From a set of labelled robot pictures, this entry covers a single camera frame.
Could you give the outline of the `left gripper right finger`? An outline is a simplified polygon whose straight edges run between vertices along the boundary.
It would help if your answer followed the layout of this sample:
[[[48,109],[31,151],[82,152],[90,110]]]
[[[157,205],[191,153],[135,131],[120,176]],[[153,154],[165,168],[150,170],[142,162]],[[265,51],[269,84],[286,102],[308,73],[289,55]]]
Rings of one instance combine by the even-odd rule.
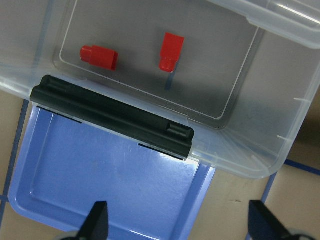
[[[249,201],[249,235],[252,240],[297,240],[260,200]]]

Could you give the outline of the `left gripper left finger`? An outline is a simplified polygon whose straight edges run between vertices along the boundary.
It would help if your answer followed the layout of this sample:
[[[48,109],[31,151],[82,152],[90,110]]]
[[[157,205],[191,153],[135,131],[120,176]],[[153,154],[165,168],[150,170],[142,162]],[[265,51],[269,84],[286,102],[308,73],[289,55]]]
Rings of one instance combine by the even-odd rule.
[[[78,240],[106,240],[109,235],[109,215],[106,201],[94,203],[77,233]]]

